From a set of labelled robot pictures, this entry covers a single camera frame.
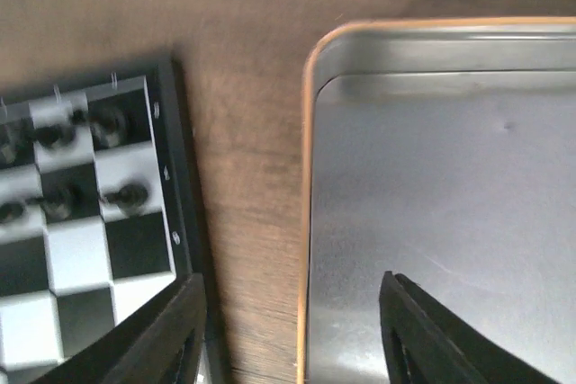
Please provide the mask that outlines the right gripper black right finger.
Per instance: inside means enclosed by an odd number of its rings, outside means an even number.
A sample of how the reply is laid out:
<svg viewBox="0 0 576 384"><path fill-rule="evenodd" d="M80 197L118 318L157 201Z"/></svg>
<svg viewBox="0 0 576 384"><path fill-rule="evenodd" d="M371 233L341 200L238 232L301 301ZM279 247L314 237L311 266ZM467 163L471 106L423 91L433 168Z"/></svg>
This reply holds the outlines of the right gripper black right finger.
<svg viewBox="0 0 576 384"><path fill-rule="evenodd" d="M379 306L391 383L554 382L481 335L401 273L384 273Z"/></svg>

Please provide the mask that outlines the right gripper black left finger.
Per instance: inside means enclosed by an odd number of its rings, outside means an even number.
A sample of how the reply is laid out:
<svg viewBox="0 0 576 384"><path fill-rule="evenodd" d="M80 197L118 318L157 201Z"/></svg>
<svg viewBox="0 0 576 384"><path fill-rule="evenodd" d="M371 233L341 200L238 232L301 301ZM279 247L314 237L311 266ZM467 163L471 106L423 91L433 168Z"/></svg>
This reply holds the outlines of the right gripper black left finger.
<svg viewBox="0 0 576 384"><path fill-rule="evenodd" d="M37 383L194 383L206 323L203 277L177 278Z"/></svg>

